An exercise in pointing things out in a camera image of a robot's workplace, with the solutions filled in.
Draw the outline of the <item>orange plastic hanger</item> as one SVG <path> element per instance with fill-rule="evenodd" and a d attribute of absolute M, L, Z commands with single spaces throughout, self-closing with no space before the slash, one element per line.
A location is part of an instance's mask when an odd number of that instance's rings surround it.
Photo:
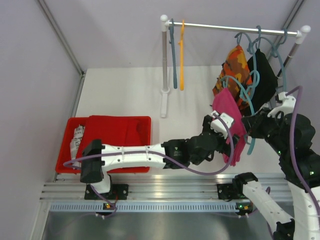
<path fill-rule="evenodd" d="M 180 47 L 180 86 L 179 89 L 183 91 L 185 89 L 184 81 L 184 32 L 185 32 L 185 20 L 182 20 L 180 29 L 180 41 L 178 42 Z"/>

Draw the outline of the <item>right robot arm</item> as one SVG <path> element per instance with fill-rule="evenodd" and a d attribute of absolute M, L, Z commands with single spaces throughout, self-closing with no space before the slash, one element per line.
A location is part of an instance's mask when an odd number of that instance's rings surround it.
<path fill-rule="evenodd" d="M 266 220 L 275 240 L 320 238 L 320 156 L 312 149 L 316 133 L 310 120 L 297 113 L 269 116 L 263 108 L 242 118 L 249 136 L 263 139 L 279 156 L 293 200 L 294 215 L 285 212 L 262 187 L 252 172 L 236 175 L 233 192 L 249 199 Z"/>

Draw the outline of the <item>newspaper print trousers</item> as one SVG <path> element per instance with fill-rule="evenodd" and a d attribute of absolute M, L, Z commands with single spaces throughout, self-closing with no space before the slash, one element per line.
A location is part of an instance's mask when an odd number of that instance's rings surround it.
<path fill-rule="evenodd" d="M 72 160 L 77 158 L 77 153 L 85 132 L 85 126 L 79 125 L 73 131 L 73 138 L 69 144 L 70 147 L 70 157 Z"/>

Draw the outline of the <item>teal hanger of newspaper trousers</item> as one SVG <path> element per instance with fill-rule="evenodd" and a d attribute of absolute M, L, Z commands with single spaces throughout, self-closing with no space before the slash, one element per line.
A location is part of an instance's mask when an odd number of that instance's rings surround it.
<path fill-rule="evenodd" d="M 173 67 L 173 88 L 178 88 L 178 79 L 177 79 L 177 66 L 176 66 L 176 49 L 175 49 L 175 38 L 174 38 L 174 19 L 171 19 L 171 25 L 168 27 L 170 40 L 169 43 L 171 45 L 171 55 L 172 55 L 172 67 Z"/>

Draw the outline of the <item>pink trousers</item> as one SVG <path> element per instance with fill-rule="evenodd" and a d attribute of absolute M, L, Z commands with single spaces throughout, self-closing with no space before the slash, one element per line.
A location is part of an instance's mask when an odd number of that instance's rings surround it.
<path fill-rule="evenodd" d="M 234 120 L 234 123 L 230 128 L 230 133 L 233 136 L 237 135 L 239 137 L 239 140 L 234 148 L 233 158 L 230 165 L 232 167 L 235 167 L 236 163 L 240 161 L 241 154 L 246 145 L 245 143 L 246 130 L 241 121 L 242 115 L 240 113 L 240 110 L 238 109 L 238 106 L 232 94 L 227 88 L 224 88 L 221 92 L 219 92 L 214 96 L 214 99 L 212 102 L 212 110 L 217 111 L 220 114 L 226 113 L 230 117 L 232 117 Z"/>

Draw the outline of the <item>red trousers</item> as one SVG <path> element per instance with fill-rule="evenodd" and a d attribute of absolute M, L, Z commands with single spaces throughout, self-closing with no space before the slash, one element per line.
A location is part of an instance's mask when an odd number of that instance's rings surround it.
<path fill-rule="evenodd" d="M 112 146 L 145 146 L 151 143 L 152 119 L 149 116 L 107 116 L 92 115 L 85 123 L 84 134 L 77 152 L 82 156 L 83 150 L 93 141 L 101 140 Z"/>

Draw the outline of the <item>teal hanger of pink trousers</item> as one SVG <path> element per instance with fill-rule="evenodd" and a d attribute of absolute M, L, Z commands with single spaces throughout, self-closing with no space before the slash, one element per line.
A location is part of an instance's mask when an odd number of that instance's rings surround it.
<path fill-rule="evenodd" d="M 260 82 L 260 74 L 257 70 L 253 70 L 250 72 L 250 75 L 253 74 L 253 83 L 251 85 L 249 85 L 247 87 L 247 89 L 245 89 L 245 87 L 240 83 L 239 80 L 237 80 L 235 77 L 233 76 L 230 76 L 230 75 L 226 75 L 226 76 L 223 76 L 221 78 L 221 82 L 222 82 L 222 86 L 224 88 L 227 88 L 228 87 L 228 83 L 229 83 L 229 79 L 233 80 L 238 87 L 240 87 L 240 98 L 242 100 L 244 100 L 246 103 L 248 103 L 249 105 L 249 109 L 250 109 L 250 113 L 252 115 L 254 115 L 256 112 L 254 110 L 254 107 L 253 107 L 253 103 L 252 103 L 252 98 L 253 98 L 253 95 L 255 93 L 255 89 L 256 87 L 258 86 L 259 82 Z M 248 140 L 249 136 L 246 134 L 244 136 L 244 141 L 245 143 L 248 145 L 248 150 L 247 150 L 247 155 L 251 155 L 253 150 L 254 150 L 254 147 L 255 147 L 255 143 L 256 143 L 256 139 L 255 138 L 251 138 L 251 141 Z"/>

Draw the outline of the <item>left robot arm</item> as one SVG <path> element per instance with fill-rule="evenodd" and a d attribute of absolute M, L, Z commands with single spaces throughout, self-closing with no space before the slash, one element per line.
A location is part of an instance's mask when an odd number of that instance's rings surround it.
<path fill-rule="evenodd" d="M 226 113 L 212 112 L 202 123 L 202 132 L 188 139 L 172 139 L 145 146 L 114 146 L 93 140 L 82 152 L 80 182 L 94 187 L 103 199 L 113 194 L 109 171 L 120 168 L 149 167 L 186 169 L 212 161 L 215 152 L 231 154 L 231 127 L 234 119 Z"/>

